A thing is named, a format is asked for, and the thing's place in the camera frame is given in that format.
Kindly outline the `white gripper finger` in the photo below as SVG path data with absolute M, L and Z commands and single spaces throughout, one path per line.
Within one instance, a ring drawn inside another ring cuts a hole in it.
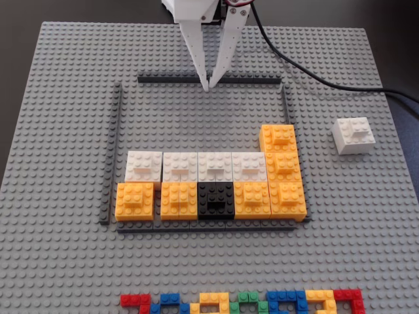
M 181 33 L 191 55 L 200 83 L 204 91 L 208 91 L 209 83 L 207 80 L 206 59 L 201 26 L 202 24 L 199 21 L 194 20 L 182 20 L 179 23 Z
M 241 37 L 242 30 L 246 24 L 251 6 L 230 7 L 227 10 L 217 62 L 209 80 L 209 87 L 213 88 L 229 70 L 236 46 Z

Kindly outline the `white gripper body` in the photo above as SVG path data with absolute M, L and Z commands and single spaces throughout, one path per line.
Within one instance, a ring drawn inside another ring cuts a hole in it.
M 238 21 L 245 23 L 252 1 L 172 1 L 172 16 L 175 23 L 193 21 L 212 23 Z

